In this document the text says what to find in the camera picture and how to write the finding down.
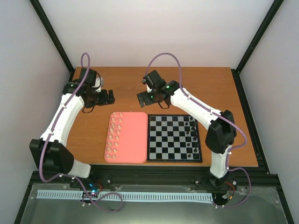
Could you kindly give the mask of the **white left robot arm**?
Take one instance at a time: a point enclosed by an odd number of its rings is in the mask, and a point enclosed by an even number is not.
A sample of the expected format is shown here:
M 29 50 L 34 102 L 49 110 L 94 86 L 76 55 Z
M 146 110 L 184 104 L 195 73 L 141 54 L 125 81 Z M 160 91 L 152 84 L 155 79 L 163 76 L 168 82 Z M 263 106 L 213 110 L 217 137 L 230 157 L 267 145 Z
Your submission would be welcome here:
M 46 131 L 39 139 L 32 139 L 29 149 L 39 169 L 40 178 L 46 182 L 44 171 L 58 176 L 81 177 L 80 181 L 87 188 L 96 185 L 97 176 L 91 172 L 91 165 L 80 162 L 67 149 L 67 139 L 73 123 L 86 108 L 111 105 L 115 102 L 112 90 L 91 87 L 88 84 L 68 82 L 64 89 L 57 112 Z

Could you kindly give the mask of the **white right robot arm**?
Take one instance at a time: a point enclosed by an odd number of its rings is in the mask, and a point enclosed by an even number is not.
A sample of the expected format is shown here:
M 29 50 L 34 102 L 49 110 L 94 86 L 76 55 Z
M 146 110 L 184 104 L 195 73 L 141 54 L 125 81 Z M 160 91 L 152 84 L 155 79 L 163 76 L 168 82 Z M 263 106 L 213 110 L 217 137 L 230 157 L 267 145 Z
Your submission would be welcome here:
M 236 137 L 233 114 L 208 106 L 174 80 L 166 83 L 143 78 L 142 83 L 147 90 L 137 94 L 141 107 L 165 102 L 185 111 L 207 130 L 205 144 L 212 156 L 209 182 L 215 188 L 222 185 L 228 178 L 228 158 Z

